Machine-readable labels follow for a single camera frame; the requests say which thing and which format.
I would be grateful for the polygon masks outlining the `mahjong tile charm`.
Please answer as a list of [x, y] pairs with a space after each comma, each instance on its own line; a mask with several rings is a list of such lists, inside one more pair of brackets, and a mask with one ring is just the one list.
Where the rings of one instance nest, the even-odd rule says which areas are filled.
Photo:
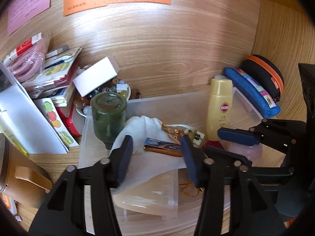
[[184, 133], [189, 136], [194, 147], [199, 148], [204, 142], [205, 135], [194, 128], [186, 128]]

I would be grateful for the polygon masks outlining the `gold sunscreen bottle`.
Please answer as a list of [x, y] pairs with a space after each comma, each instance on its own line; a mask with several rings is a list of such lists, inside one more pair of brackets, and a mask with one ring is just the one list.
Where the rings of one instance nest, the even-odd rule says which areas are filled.
[[230, 79], [213, 78], [210, 82], [206, 133], [210, 141], [219, 141], [218, 130], [230, 120], [233, 83]]

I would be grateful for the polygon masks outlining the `blue staples box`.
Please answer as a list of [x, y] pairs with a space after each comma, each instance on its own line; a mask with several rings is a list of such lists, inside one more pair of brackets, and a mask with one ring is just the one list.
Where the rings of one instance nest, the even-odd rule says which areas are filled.
[[147, 138], [144, 143], [144, 150], [163, 155], [182, 157], [181, 146], [179, 144]]

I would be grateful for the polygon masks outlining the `cream jar with clear lid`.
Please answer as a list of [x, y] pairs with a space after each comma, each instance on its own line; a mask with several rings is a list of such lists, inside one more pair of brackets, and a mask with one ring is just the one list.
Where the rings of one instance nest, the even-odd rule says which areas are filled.
[[160, 174], [147, 182], [113, 195], [114, 204], [120, 208], [163, 219], [178, 215], [178, 171]]

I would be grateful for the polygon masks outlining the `green glass spray bottle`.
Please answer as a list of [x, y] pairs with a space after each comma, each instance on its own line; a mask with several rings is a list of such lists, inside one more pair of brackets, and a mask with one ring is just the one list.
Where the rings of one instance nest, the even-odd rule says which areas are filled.
[[118, 93], [102, 92], [94, 96], [90, 104], [95, 136], [110, 150], [124, 127], [127, 101]]

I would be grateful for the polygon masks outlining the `pink macaron-shaped case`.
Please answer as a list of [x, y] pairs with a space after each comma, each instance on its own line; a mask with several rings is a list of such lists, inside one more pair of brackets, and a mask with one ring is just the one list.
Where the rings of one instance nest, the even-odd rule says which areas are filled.
[[250, 147], [225, 140], [220, 140], [220, 143], [224, 150], [245, 156], [248, 160], [253, 162], [254, 167], [260, 166], [259, 163], [263, 152], [261, 144]]

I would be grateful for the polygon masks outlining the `red charm with gold ribbon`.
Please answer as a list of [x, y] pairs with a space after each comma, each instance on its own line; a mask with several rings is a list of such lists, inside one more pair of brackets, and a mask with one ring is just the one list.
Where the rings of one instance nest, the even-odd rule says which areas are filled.
[[224, 147], [219, 141], [207, 141], [203, 148], [205, 149], [207, 147], [215, 147], [224, 150]]

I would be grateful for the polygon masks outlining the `blue patchwork pencil case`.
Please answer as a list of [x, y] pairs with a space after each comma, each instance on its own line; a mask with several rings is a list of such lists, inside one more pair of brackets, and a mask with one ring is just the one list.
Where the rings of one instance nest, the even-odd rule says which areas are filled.
[[274, 117], [280, 113], [281, 108], [275, 103], [270, 94], [243, 70], [226, 67], [224, 74], [264, 119]]

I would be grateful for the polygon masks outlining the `green orange tube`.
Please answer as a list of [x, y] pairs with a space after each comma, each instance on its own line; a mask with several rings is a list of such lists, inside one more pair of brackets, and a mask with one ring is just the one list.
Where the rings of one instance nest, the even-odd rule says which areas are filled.
[[17, 208], [16, 208], [16, 203], [15, 201], [1, 193], [1, 199], [4, 201], [5, 205], [7, 206], [8, 210], [12, 213], [13, 216], [17, 215]]

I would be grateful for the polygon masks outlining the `brown mug with lid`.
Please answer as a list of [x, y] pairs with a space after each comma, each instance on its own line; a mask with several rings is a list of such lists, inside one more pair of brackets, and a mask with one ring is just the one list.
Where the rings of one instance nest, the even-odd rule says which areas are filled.
[[1, 133], [1, 193], [25, 206], [39, 208], [52, 189], [48, 173]]

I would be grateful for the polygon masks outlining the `black orange zip pouch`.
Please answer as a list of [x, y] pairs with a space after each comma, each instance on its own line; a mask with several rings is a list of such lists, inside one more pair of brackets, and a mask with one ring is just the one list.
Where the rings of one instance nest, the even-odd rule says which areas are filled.
[[240, 69], [255, 79], [273, 98], [280, 101], [284, 93], [284, 78], [280, 70], [267, 58], [252, 54], [241, 63]]

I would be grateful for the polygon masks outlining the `clear plastic storage bin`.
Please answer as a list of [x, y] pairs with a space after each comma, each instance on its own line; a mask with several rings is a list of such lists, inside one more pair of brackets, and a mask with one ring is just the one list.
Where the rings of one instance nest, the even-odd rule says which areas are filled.
[[[123, 235], [166, 235], [195, 226], [203, 193], [190, 185], [183, 158], [146, 152], [145, 140], [172, 142], [161, 124], [206, 133], [209, 91], [129, 100], [126, 128], [113, 148], [121, 146], [125, 135], [133, 139], [133, 154], [126, 177], [118, 189], [111, 189], [115, 213]], [[248, 130], [263, 117], [237, 89], [233, 88], [229, 128]], [[94, 133], [91, 111], [86, 116], [79, 168], [90, 167], [110, 150]]]

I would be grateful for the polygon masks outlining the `fruit pattern booklet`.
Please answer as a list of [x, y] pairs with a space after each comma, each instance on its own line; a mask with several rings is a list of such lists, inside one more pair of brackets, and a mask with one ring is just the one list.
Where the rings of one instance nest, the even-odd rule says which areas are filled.
[[56, 131], [60, 140], [62, 140], [63, 144], [67, 148], [76, 147], [79, 145], [62, 122], [57, 109], [50, 98], [35, 100], [34, 103], [38, 109], [40, 109], [44, 117]]

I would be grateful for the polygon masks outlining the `stack of books and packets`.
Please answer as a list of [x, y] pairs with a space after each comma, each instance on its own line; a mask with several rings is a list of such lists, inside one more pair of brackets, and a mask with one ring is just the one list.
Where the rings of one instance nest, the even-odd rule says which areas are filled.
[[81, 47], [75, 47], [54, 58], [49, 58], [41, 73], [22, 84], [33, 102], [50, 98], [62, 122], [73, 109], [73, 98], [76, 92], [73, 79], [79, 70], [81, 51]]

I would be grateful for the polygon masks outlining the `white rectangular box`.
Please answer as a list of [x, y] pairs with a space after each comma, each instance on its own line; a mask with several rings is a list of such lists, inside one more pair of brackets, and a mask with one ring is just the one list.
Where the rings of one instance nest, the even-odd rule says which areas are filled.
[[106, 56], [73, 79], [81, 97], [115, 78], [120, 67], [113, 56]]

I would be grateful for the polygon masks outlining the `pink packet with red label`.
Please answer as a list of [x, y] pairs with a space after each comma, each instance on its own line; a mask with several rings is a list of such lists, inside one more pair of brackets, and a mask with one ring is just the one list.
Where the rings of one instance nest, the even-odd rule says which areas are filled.
[[39, 32], [5, 57], [3, 63], [16, 80], [23, 83], [44, 70], [50, 39], [50, 32]]

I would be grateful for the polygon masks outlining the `pink sticky note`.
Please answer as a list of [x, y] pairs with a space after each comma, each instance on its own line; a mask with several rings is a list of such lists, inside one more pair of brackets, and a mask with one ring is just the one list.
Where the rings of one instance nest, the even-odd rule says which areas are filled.
[[30, 19], [47, 10], [51, 0], [15, 0], [7, 12], [7, 34], [10, 36]]

